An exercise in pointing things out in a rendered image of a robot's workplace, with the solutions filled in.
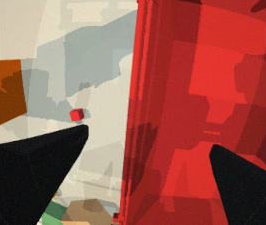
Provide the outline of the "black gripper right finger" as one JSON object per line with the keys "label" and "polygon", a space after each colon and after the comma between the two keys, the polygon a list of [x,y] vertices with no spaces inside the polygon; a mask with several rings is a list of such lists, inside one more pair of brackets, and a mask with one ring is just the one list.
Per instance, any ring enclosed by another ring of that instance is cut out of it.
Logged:
{"label": "black gripper right finger", "polygon": [[219,144],[209,157],[229,225],[266,225],[266,170]]}

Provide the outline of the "small green block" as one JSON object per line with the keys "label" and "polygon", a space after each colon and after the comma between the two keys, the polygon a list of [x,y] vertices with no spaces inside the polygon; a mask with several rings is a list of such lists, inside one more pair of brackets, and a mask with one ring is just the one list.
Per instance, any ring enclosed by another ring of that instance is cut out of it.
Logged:
{"label": "small green block", "polygon": [[57,204],[57,202],[49,202],[47,208],[45,208],[44,214],[41,214],[41,221],[43,221],[43,225],[64,225],[61,222],[61,218],[63,218],[65,210],[68,208],[64,208],[63,205]]}

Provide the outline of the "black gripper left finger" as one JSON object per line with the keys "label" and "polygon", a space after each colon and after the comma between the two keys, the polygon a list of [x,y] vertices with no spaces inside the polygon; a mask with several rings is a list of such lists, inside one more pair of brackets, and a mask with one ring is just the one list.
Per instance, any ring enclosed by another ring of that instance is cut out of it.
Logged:
{"label": "black gripper left finger", "polygon": [[37,225],[81,149],[88,125],[73,125],[29,139],[0,143],[0,220]]}

